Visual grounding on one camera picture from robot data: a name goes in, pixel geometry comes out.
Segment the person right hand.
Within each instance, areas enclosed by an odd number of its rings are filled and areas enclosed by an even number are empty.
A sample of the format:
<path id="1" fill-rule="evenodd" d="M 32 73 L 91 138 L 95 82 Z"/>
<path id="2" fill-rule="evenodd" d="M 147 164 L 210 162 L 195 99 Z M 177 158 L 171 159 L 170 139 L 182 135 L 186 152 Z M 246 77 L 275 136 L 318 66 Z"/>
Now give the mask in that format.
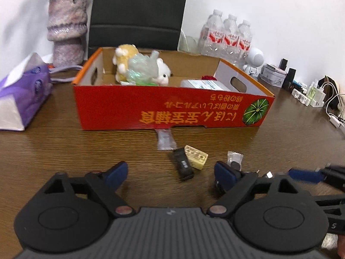
<path id="1" fill-rule="evenodd" d="M 345 259 L 345 235 L 338 235 L 337 254 L 341 259 Z"/>

